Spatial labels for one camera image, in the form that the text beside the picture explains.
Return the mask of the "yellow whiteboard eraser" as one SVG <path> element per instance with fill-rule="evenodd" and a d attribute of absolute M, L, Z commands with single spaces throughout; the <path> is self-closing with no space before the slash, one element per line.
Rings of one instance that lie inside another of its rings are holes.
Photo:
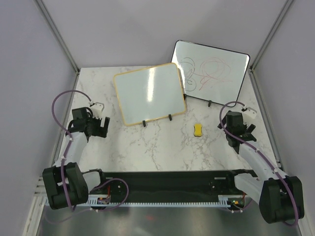
<path fill-rule="evenodd" d="M 195 137 L 201 137 L 202 136 L 202 124 L 196 123 L 194 125 L 194 133 L 193 133 L 193 135 Z"/>

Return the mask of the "yellow-framed whiteboard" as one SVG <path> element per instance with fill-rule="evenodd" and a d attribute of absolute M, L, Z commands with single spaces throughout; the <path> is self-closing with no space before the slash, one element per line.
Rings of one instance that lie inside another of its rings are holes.
<path fill-rule="evenodd" d="M 132 126 L 186 112 L 182 80 L 175 63 L 116 74 L 114 88 L 124 125 Z"/>

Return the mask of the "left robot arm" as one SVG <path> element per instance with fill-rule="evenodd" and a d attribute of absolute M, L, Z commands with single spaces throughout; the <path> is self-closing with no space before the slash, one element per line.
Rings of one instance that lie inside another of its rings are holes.
<path fill-rule="evenodd" d="M 78 165 L 90 137 L 107 137 L 110 118 L 106 117 L 101 125 L 103 110 L 100 103 L 72 110 L 73 120 L 66 129 L 63 154 L 42 172 L 51 209 L 74 208 L 87 202 L 91 190 L 98 194 L 107 190 L 107 180 L 101 177 L 86 180 Z"/>

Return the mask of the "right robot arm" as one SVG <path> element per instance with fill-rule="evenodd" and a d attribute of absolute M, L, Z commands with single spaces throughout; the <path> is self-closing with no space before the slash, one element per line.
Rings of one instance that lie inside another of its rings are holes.
<path fill-rule="evenodd" d="M 230 147 L 247 161 L 256 176 L 237 174 L 225 181 L 225 188 L 231 194 L 246 193 L 259 205 L 263 219 L 296 225 L 305 216 L 301 180 L 289 176 L 266 156 L 257 139 L 244 124 L 241 112 L 228 111 L 220 115 L 219 128 L 223 129 Z"/>

